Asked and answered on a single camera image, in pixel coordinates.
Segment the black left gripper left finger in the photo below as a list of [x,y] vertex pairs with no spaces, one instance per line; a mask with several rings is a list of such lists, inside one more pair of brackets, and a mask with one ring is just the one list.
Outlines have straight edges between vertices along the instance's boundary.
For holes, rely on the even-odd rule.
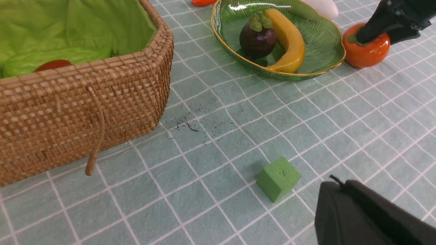
[[357,180],[320,185],[315,214],[319,245],[434,245],[436,230]]

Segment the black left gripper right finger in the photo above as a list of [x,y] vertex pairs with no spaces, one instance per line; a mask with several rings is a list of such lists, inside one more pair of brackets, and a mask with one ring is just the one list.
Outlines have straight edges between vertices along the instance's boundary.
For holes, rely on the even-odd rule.
[[366,44],[387,34],[392,45],[416,39],[435,15],[434,0],[381,0],[372,17],[356,32],[356,39]]

